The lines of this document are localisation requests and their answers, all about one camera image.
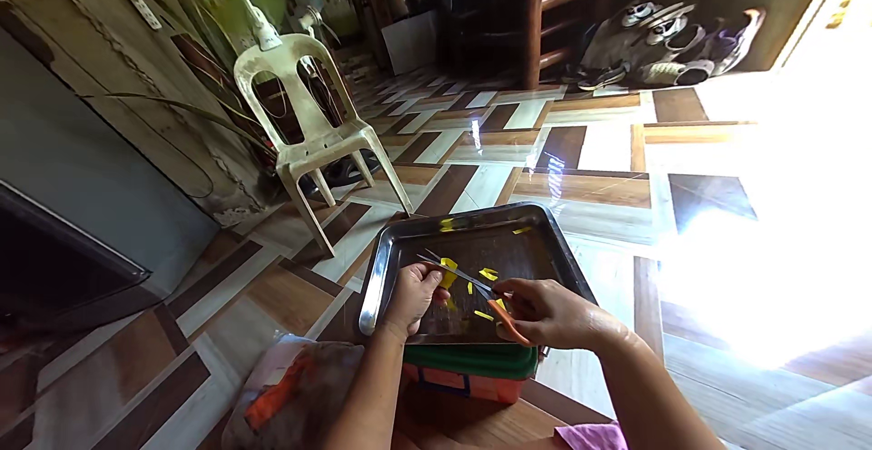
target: stainless steel tray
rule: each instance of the stainless steel tray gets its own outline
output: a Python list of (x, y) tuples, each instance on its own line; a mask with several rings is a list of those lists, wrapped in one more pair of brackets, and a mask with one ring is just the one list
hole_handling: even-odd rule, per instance
[[(524, 227), (530, 229), (513, 233)], [(361, 334), (369, 336), (375, 330), (378, 316), (391, 298), (397, 271), (420, 261), (417, 255), (425, 248), (453, 259), (458, 269), (488, 285), (492, 282), (477, 275), (483, 267), (496, 269), (502, 279), (553, 279), (596, 303), (551, 211), (525, 201), (397, 222), (383, 228), (376, 237), (364, 281), (364, 303), (357, 326)], [(463, 279), (456, 280), (450, 291), (453, 309), (431, 306), (421, 319), (418, 334), (410, 336), (408, 343), (508, 343), (496, 336), (493, 322), (474, 315), (476, 310), (488, 312), (481, 295), (475, 291), (469, 295)]]

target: bag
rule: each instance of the bag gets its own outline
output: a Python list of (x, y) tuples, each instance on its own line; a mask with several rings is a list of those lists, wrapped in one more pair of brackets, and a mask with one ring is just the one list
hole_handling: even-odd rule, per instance
[(363, 354), (359, 345), (280, 337), (248, 376), (222, 448), (321, 448)]

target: chair leg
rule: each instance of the chair leg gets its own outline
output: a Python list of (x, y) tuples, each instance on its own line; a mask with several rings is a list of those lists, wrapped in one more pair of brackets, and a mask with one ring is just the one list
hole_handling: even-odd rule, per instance
[(294, 205), (297, 206), (302, 221), (306, 222), (306, 227), (308, 227), (310, 232), (312, 232), (312, 235), (315, 236), (315, 242), (321, 246), (321, 251), (323, 251), (324, 255), (328, 258), (336, 256), (336, 253), (333, 252), (333, 246), (331, 246), (330, 241), (327, 240), (327, 236), (324, 235), (324, 231), (321, 229), (321, 224), (318, 223), (315, 213), (312, 212), (312, 208), (309, 206), (309, 201), (307, 201), (305, 195), (302, 194), (302, 189), (300, 189), (299, 183), (290, 174), (288, 166), (279, 167), (278, 175), (282, 179), (285, 189), (288, 190), (290, 199), (294, 202)]
[(376, 181), (372, 178), (370, 168), (366, 166), (366, 161), (364, 160), (363, 154), (361, 154), (360, 151), (354, 151), (352, 153), (352, 159), (354, 159), (354, 165), (357, 166), (360, 174), (364, 177), (366, 184), (370, 188), (376, 186)]
[(414, 210), (411, 207), (411, 201), (409, 200), (409, 195), (406, 194), (406, 189), (403, 188), (403, 183), (399, 182), (399, 178), (397, 177), (397, 173), (393, 170), (393, 165), (391, 164), (391, 160), (387, 157), (387, 153), (385, 152), (385, 147), (381, 145), (381, 142), (376, 138), (373, 142), (369, 138), (367, 141), (370, 144), (370, 148), (373, 153), (376, 154), (376, 158), (378, 159), (378, 163), (382, 165), (382, 171), (385, 172), (387, 176), (388, 182), (391, 183), (391, 188), (393, 191), (397, 193), (397, 198), (399, 199), (399, 203), (403, 206), (403, 209), (406, 211), (406, 215), (411, 217), (411, 214)]
[(324, 175), (321, 173), (321, 170), (316, 169), (314, 171), (309, 171), (309, 175), (315, 180), (315, 184), (318, 186), (318, 190), (321, 192), (321, 196), (324, 197), (324, 201), (327, 202), (327, 206), (335, 207), (336, 200), (333, 199), (333, 193), (330, 192), (330, 187), (327, 186), (327, 181), (324, 179)]

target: scissor blade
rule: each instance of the scissor blade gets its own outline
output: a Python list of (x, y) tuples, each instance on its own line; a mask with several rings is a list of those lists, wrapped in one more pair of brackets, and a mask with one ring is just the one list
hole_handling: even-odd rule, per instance
[(423, 260), (426, 260), (426, 261), (432, 262), (433, 264), (435, 264), (436, 266), (441, 267), (441, 268), (444, 269), (445, 271), (451, 271), (454, 275), (457, 275), (458, 277), (463, 278), (464, 280), (466, 280), (466, 281), (468, 281), (468, 282), (472, 282), (476, 287), (484, 288), (485, 291), (487, 291), (487, 292), (490, 292), (490, 291), (491, 291), (491, 288), (490, 288), (490, 287), (488, 287), (487, 285), (485, 285), (485, 284), (482, 283), (482, 282), (479, 282), (479, 281), (476, 280), (475, 278), (470, 277), (469, 275), (467, 275), (466, 273), (463, 273), (462, 271), (458, 271), (457, 269), (454, 269), (453, 267), (450, 267), (450, 266), (445, 266), (445, 265), (442, 264), (441, 262), (435, 262), (434, 260), (429, 259), (429, 258), (427, 258), (427, 257), (425, 257), (425, 256), (423, 256), (423, 255), (418, 255), (418, 257), (420, 257), (420, 258), (423, 259)]

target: plant leaf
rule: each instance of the plant leaf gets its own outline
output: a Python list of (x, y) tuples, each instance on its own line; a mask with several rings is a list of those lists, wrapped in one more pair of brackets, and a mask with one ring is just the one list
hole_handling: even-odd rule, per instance
[(202, 117), (202, 118), (204, 118), (204, 119), (207, 119), (207, 120), (209, 120), (209, 121), (212, 121), (212, 122), (218, 123), (219, 125), (223, 126), (224, 128), (227, 128), (229, 131), (234, 132), (234, 133), (236, 133), (237, 135), (239, 135), (240, 137), (245, 138), (247, 141), (253, 143), (254, 145), (256, 145), (256, 146), (257, 146), (258, 148), (260, 148), (261, 150), (267, 152), (268, 155), (276, 156), (276, 151), (275, 151), (275, 150), (270, 149), (269, 147), (267, 147), (266, 145), (264, 145), (261, 141), (259, 141), (257, 138), (254, 138), (254, 137), (252, 137), (251, 135), (249, 135), (249, 134), (248, 134), (247, 132), (245, 132), (243, 129), (239, 128), (238, 126), (236, 126), (235, 124), (233, 124), (233, 123), (231, 123), (231, 122), (229, 122), (229, 121), (226, 121), (224, 118), (222, 118), (222, 117), (220, 117), (220, 116), (218, 116), (218, 115), (216, 115), (216, 114), (214, 114), (214, 113), (212, 113), (212, 112), (210, 112), (210, 111), (206, 111), (206, 110), (203, 110), (202, 108), (199, 108), (199, 107), (197, 107), (197, 106), (194, 106), (193, 104), (182, 103), (182, 102), (180, 102), (180, 101), (175, 101), (175, 100), (173, 100), (173, 99), (165, 99), (165, 98), (157, 98), (157, 97), (155, 97), (155, 96), (147, 96), (147, 95), (145, 95), (145, 94), (136, 94), (136, 93), (134, 93), (134, 92), (112, 92), (112, 93), (109, 93), (109, 94), (103, 94), (103, 95), (99, 95), (99, 96), (82, 96), (82, 98), (137, 98), (137, 99), (151, 99), (152, 101), (157, 101), (158, 103), (169, 104), (170, 106), (176, 106), (176, 107), (181, 108), (181, 109), (183, 109), (183, 110), (191, 111), (193, 114), (195, 114), (195, 115), (197, 115), (197, 116), (200, 116), (200, 117)]

